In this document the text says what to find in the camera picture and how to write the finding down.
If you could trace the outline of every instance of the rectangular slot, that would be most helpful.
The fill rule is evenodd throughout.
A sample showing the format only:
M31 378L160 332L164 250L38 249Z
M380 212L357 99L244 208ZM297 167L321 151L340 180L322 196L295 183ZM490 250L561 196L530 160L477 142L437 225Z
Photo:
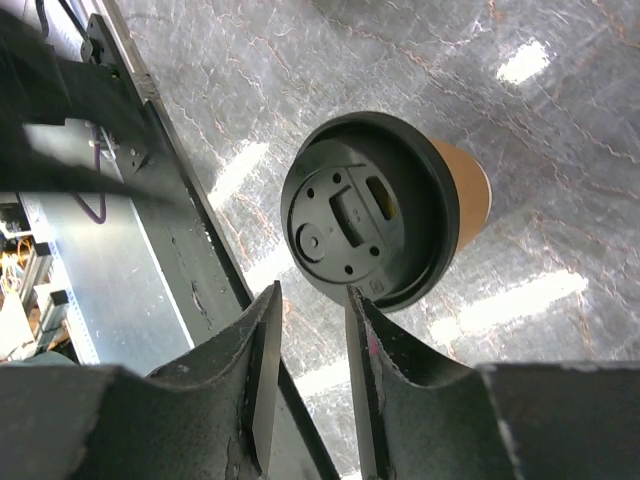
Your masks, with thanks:
M389 195L389 192L387 192L387 189L384 187L380 179L378 177L367 178L367 187L369 187L369 191L378 204L378 208L380 209L380 212L382 212L384 219L391 220L395 217L397 213L396 206L393 204L391 195Z
M351 221L351 217L349 215L349 207L347 203L354 202L354 193L355 192L351 190L351 187L347 187L344 190L340 191L338 194L331 197L329 199L329 205L331 206L331 212L333 212L333 216L335 217L336 222L338 222L340 230L342 230L342 233L347 238L349 244L353 248L356 248L362 245L364 243L364 240L362 238L362 235L360 235L360 233L356 229L356 226Z

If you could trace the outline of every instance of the black plastic lid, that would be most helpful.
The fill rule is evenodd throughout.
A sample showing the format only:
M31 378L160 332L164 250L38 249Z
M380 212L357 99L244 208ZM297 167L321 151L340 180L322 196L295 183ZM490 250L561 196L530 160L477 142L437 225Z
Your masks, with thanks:
M394 311L427 293L458 242L458 196L418 130L376 112L316 129L284 182L282 224L296 265L344 304L345 285Z

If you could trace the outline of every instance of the brown paper cup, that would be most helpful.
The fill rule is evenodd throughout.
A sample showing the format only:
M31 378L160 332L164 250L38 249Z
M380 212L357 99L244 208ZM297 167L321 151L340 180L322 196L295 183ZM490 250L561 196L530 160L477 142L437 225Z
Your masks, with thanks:
M429 141L449 167L458 191L460 234L456 252L459 252L487 223L491 210L491 185L480 164L467 152L445 142Z

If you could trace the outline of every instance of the black cable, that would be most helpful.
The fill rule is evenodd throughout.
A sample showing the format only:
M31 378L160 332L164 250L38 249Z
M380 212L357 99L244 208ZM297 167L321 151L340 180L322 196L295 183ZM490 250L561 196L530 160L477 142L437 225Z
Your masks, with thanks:
M95 165L96 171L100 173L100 155L102 155L100 151L100 132L96 127L93 127L93 163ZM107 199L104 193L101 193L100 198L100 207L98 210L98 214L94 212L87 202L85 202L82 197L77 193L72 193L71 196L76 201L78 206L82 209L84 213L96 224L102 225L107 221Z
M87 40L89 38L87 30L82 26L80 20L78 20L78 17L76 17L76 14L67 3L67 0L58 0L58 3L63 8L64 13L67 14L67 17L69 17L69 19L71 20L71 23L73 23L73 26L76 27L76 30L78 30L78 33L82 36L82 39Z
M47 12L44 9L44 0L36 0L36 13L42 29L42 38L47 38L49 36L49 21L47 20Z

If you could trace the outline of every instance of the gray marble surface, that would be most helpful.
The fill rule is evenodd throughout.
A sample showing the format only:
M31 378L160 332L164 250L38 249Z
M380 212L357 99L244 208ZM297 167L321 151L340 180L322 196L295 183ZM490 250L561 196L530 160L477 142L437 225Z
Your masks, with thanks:
M393 318L459 361L640 359L635 0L119 0L283 355L357 476L343 314L297 272L279 195L306 135L379 110L472 153L484 232Z

